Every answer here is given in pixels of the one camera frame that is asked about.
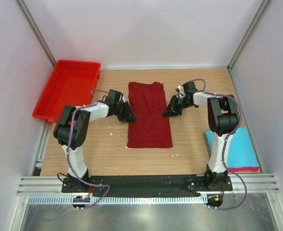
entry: red plastic tray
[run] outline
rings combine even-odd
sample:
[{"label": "red plastic tray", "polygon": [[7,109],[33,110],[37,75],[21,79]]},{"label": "red plastic tray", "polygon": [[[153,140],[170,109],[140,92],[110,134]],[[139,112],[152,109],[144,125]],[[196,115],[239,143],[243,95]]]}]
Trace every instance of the red plastic tray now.
[{"label": "red plastic tray", "polygon": [[91,103],[91,91],[97,86],[99,68],[99,63],[59,60],[32,116],[57,122],[65,105]]}]

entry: metal plate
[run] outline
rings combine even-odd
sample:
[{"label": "metal plate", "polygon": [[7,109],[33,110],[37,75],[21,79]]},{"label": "metal plate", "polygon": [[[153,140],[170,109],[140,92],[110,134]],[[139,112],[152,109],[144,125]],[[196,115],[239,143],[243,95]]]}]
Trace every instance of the metal plate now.
[{"label": "metal plate", "polygon": [[[226,194],[223,207],[238,204],[242,194]],[[71,205],[28,205],[22,231],[277,231],[266,193],[248,194],[232,211],[215,211],[202,204],[106,205],[85,211]],[[51,222],[42,218],[53,219]]]},{"label": "metal plate", "polygon": [[[28,205],[78,205],[73,202],[76,196],[30,196]],[[98,197],[90,197],[90,204],[96,202]],[[120,198],[105,197],[98,205],[157,205],[157,204],[206,204],[207,196],[180,197],[180,198]]]}]

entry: gray floor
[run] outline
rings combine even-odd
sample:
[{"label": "gray floor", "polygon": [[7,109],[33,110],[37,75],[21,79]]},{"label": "gray floor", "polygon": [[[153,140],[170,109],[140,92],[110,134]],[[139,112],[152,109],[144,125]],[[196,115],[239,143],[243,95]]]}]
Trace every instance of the gray floor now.
[{"label": "gray floor", "polygon": [[[242,194],[226,194],[223,207],[238,204]],[[71,205],[28,205],[22,231],[277,231],[266,194],[249,194],[232,211],[203,204],[105,205],[70,211]],[[53,221],[42,221],[51,218]]]}]

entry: pink cloth edge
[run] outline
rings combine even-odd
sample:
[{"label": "pink cloth edge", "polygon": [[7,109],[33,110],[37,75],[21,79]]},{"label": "pink cloth edge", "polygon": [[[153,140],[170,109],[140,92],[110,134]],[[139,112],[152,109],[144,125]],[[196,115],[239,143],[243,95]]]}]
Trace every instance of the pink cloth edge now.
[{"label": "pink cloth edge", "polygon": [[240,172],[240,171],[252,171],[257,172],[260,170],[260,167],[230,167],[230,170],[234,172]]}]

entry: white wall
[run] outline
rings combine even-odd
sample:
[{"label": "white wall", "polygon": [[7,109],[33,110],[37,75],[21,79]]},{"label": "white wall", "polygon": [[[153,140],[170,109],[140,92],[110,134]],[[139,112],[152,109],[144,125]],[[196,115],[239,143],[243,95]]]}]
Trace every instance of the white wall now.
[{"label": "white wall", "polygon": [[0,0],[0,231],[8,230],[14,196],[31,173],[43,123],[32,111],[51,64],[13,0]]},{"label": "white wall", "polygon": [[263,167],[283,194],[283,0],[272,1],[233,75]]},{"label": "white wall", "polygon": [[228,65],[261,0],[25,0],[56,60]]}]

